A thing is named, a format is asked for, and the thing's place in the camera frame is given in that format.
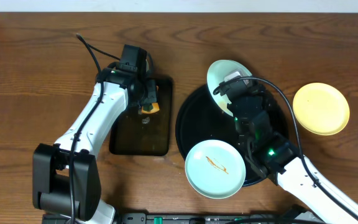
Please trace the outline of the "orange green scrub sponge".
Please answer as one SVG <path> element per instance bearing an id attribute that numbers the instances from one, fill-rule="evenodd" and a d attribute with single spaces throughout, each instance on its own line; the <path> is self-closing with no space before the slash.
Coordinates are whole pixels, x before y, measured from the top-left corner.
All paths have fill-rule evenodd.
<path id="1" fill-rule="evenodd" d="M 157 98 L 158 86 L 156 86 L 155 92 L 148 95 L 148 99 Z M 160 111 L 159 104 L 157 102 L 148 103 L 141 107 L 140 114 L 154 114 Z"/>

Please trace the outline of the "light blue plate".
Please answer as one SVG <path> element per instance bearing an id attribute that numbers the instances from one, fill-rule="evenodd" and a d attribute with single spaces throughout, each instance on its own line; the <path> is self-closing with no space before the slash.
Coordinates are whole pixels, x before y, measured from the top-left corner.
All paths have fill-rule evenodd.
<path id="1" fill-rule="evenodd" d="M 242 156 L 233 146 L 210 139 L 190 149 L 185 159 L 185 174 L 199 194 L 224 199 L 242 188 L 247 169 Z"/>
<path id="2" fill-rule="evenodd" d="M 233 117 L 233 113 L 228 110 L 227 105 L 231 104 L 227 95 L 218 93 L 215 95 L 213 91 L 222 82 L 227 82 L 234 78 L 251 77 L 252 73 L 242 64 L 234 60 L 218 60 L 211 64 L 207 72 L 207 86 L 214 102 L 219 108 L 229 116 Z"/>

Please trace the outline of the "yellow plate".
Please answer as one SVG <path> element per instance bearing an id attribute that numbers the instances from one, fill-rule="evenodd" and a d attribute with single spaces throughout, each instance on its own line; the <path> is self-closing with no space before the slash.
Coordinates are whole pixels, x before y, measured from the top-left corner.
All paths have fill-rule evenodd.
<path id="1" fill-rule="evenodd" d="M 293 99 L 293 112 L 305 129 L 322 136 L 339 133 L 350 118 L 350 107 L 344 95 L 325 83 L 301 87 Z"/>

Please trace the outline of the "light blue plate front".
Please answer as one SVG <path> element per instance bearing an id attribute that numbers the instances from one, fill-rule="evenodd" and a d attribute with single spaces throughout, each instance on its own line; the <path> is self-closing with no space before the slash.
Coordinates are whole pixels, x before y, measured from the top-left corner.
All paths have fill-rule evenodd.
<path id="1" fill-rule="evenodd" d="M 185 174 L 199 194 L 224 199 L 242 188 L 247 169 L 242 156 L 233 146 L 210 139 L 190 149 L 185 159 Z"/>

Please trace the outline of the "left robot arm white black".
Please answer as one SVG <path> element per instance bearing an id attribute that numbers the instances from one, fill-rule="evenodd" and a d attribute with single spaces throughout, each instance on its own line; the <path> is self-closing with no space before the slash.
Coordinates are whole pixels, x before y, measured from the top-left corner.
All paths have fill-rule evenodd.
<path id="1" fill-rule="evenodd" d="M 105 68 L 89 102 L 53 145 L 39 144 L 32 159 L 32 202 L 60 223 L 114 223 L 116 210 L 101 199 L 96 159 L 111 126 L 131 103 L 157 99 L 151 70 Z"/>

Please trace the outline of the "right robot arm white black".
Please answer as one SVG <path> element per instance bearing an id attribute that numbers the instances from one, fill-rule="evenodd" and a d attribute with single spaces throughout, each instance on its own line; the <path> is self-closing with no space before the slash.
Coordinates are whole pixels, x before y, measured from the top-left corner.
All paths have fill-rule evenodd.
<path id="1" fill-rule="evenodd" d="M 326 223 L 358 223 L 358 204 L 317 170 L 300 145 L 274 130 L 272 121 L 281 118 L 271 112 L 280 107 L 263 85 L 235 82 L 215 93 L 228 97 L 239 149 L 258 176 L 297 197 Z"/>

